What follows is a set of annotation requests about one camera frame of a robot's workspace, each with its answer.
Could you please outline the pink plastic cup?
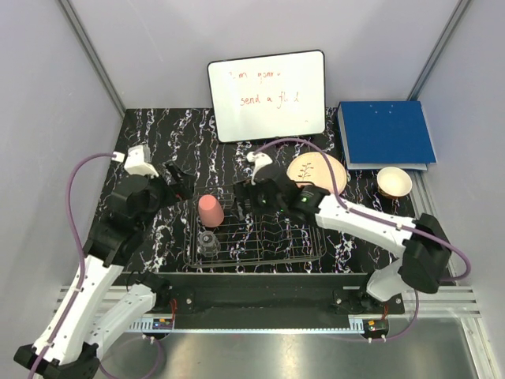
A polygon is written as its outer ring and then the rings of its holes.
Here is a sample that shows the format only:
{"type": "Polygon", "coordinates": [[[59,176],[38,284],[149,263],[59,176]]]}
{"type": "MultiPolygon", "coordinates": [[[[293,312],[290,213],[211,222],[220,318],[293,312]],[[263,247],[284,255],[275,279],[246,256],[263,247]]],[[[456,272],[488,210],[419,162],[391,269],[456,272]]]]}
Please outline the pink plastic cup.
{"type": "Polygon", "coordinates": [[[211,194],[205,194],[199,199],[198,212],[205,227],[215,228],[224,221],[223,208],[218,199],[211,194]]]}

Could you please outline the pink and cream plate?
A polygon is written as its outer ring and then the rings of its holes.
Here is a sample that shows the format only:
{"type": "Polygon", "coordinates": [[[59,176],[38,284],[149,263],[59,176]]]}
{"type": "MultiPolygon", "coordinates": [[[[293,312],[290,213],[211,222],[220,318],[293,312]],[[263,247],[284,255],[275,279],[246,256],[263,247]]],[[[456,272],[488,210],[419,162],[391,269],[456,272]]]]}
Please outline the pink and cream plate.
{"type": "MultiPolygon", "coordinates": [[[[346,188],[347,173],[344,166],[333,156],[325,155],[335,176],[338,194],[346,188]]],[[[334,193],[329,167],[319,152],[307,152],[295,158],[287,168],[288,177],[300,186],[313,184],[334,193]]]]}

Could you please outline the clear drinking glass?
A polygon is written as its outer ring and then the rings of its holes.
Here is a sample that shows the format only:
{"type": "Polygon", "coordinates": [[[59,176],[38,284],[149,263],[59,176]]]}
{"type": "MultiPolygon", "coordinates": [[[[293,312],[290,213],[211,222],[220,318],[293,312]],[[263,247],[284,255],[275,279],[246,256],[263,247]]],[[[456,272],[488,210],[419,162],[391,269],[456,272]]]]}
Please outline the clear drinking glass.
{"type": "Polygon", "coordinates": [[[203,231],[198,236],[198,251],[204,257],[215,257],[220,251],[220,242],[212,231],[203,231]]]}

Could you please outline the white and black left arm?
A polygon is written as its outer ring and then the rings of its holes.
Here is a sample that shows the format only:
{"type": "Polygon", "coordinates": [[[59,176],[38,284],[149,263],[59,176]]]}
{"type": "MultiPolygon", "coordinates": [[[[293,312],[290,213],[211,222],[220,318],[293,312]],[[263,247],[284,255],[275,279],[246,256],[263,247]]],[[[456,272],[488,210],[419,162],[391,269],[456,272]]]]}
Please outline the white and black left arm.
{"type": "Polygon", "coordinates": [[[79,267],[51,323],[13,359],[29,377],[91,378],[110,346],[143,314],[173,306],[170,282],[144,272],[100,319],[95,313],[114,281],[144,243],[159,211],[193,197],[195,177],[172,163],[128,168],[107,202],[107,214],[85,243],[78,243],[79,267]]]}

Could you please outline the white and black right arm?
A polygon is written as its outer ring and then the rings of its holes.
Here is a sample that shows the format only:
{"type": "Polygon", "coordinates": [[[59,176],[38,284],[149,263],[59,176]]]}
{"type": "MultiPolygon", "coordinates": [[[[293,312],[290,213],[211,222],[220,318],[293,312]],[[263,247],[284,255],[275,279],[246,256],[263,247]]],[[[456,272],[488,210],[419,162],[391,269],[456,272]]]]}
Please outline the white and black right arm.
{"type": "Polygon", "coordinates": [[[384,307],[394,295],[412,288],[435,294],[451,257],[449,241],[435,216],[419,219],[378,212],[344,201],[330,191],[306,183],[271,179],[234,184],[240,210],[258,216],[280,212],[296,223],[353,235],[393,253],[395,261],[375,271],[358,293],[359,306],[368,313],[384,307]]]}

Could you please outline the small whiteboard with red writing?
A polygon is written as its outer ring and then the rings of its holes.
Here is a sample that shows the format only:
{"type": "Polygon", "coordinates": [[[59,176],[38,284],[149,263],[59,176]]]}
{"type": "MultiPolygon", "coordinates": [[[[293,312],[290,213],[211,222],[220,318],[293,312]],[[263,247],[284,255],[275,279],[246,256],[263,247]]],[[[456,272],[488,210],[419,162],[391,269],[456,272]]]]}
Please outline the small whiteboard with red writing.
{"type": "Polygon", "coordinates": [[[207,72],[220,142],[324,131],[325,56],[321,50],[214,61],[207,72]]]}

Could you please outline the blue binder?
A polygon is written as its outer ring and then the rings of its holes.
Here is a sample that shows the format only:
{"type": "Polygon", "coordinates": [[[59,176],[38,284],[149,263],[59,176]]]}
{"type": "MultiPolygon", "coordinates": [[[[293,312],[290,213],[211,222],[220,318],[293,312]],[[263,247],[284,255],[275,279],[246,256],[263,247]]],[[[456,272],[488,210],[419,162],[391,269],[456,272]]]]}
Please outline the blue binder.
{"type": "Polygon", "coordinates": [[[425,171],[436,162],[419,101],[342,101],[337,114],[346,168],[425,171]]]}

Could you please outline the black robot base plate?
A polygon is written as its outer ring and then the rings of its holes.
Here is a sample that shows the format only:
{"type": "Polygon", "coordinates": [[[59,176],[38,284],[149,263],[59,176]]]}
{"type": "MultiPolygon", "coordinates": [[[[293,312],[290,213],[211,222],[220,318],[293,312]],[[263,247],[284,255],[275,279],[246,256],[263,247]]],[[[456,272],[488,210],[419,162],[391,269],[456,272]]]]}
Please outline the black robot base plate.
{"type": "Polygon", "coordinates": [[[163,273],[176,299],[176,328],[215,330],[336,329],[350,316],[402,315],[400,295],[388,304],[366,299],[367,274],[163,273]]]}

